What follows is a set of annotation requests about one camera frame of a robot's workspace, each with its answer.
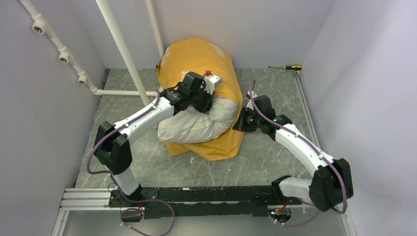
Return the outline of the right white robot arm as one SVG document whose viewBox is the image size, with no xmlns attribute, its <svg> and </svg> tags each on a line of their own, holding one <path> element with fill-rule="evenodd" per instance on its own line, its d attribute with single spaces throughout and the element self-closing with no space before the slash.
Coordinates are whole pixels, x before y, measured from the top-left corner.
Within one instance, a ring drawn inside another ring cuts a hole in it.
<svg viewBox="0 0 417 236">
<path fill-rule="evenodd" d="M 283 204 L 289 198 L 307 200 L 320 211 L 344 213 L 354 195 L 351 168 L 343 158 L 335 159 L 308 140 L 285 115 L 277 115 L 266 95 L 250 97 L 233 129 L 240 132 L 261 130 L 285 147 L 303 164 L 311 179 L 283 176 L 272 182 L 271 198 Z"/>
</svg>

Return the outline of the yellow and blue pillowcase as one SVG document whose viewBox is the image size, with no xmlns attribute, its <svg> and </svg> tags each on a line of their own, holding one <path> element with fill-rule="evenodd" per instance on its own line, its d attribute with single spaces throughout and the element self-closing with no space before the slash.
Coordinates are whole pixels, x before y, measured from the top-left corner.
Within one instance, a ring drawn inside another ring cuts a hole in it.
<svg viewBox="0 0 417 236">
<path fill-rule="evenodd" d="M 222 77 L 222 83 L 215 89 L 214 96 L 231 99 L 240 105 L 239 117 L 243 96 L 232 58 L 225 50 L 203 39 L 186 39 L 172 44 L 166 49 L 157 69 L 160 89 L 175 86 L 184 79 L 188 72 L 193 71 L 202 75 L 207 70 Z M 220 137 L 204 143 L 176 144 L 166 142 L 169 154 L 176 156 L 192 151 L 208 161 L 235 157 L 239 152 L 244 134 L 233 130 L 232 126 Z"/>
</svg>

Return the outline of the white pillow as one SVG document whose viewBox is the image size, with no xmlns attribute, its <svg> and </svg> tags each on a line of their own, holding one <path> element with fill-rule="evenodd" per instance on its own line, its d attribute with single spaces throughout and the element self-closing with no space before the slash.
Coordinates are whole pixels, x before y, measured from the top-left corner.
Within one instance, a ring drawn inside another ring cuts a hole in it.
<svg viewBox="0 0 417 236">
<path fill-rule="evenodd" d="M 208 112 L 188 107 L 158 124 L 158 138 L 176 144 L 196 144 L 211 141 L 228 130 L 238 117 L 240 105 L 216 95 Z"/>
</svg>

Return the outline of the white pvc pipe rack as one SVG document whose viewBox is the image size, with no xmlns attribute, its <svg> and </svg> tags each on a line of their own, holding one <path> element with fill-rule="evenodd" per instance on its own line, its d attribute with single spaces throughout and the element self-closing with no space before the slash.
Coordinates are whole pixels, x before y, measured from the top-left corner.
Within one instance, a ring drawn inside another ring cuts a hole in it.
<svg viewBox="0 0 417 236">
<path fill-rule="evenodd" d="M 64 19 L 60 20 L 58 15 L 51 13 L 45 15 L 35 7 L 35 3 L 30 0 L 22 0 L 21 4 L 31 17 L 31 30 L 33 34 L 41 35 L 48 38 L 54 47 L 53 56 L 56 57 L 57 63 L 65 64 L 71 67 L 73 71 L 68 71 L 73 79 L 77 80 L 80 86 L 88 88 L 93 95 L 119 95 L 119 96 L 139 96 L 143 101 L 150 102 L 151 97 L 156 97 L 155 91 L 138 91 L 139 85 L 144 85 L 142 80 L 138 80 L 138 72 L 131 72 L 134 76 L 134 89 L 130 90 L 106 90 L 100 84 L 105 78 L 105 66 L 100 59 L 99 53 L 90 39 L 84 26 L 70 26 L 67 32 L 64 29 L 58 29 L 58 24 L 53 23 L 52 19 L 56 17 L 59 23 L 69 20 L 70 23 L 80 23 L 76 19 L 76 14 L 67 0 L 62 2 L 64 6 L 70 7 L 69 12 L 59 10 L 64 14 Z"/>
</svg>

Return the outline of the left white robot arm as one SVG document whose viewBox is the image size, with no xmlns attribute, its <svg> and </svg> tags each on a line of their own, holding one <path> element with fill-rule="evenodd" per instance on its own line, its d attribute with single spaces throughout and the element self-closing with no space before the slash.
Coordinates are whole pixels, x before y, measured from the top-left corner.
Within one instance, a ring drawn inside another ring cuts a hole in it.
<svg viewBox="0 0 417 236">
<path fill-rule="evenodd" d="M 174 87 L 158 92 L 155 100 L 133 115 L 114 124 L 101 123 L 88 162 L 95 156 L 107 168 L 104 173 L 110 174 L 122 193 L 122 200 L 130 207 L 136 206 L 143 197 L 142 187 L 131 168 L 131 145 L 160 122 L 189 107 L 206 113 L 221 83 L 222 78 L 216 74 L 200 75 L 191 71 Z"/>
</svg>

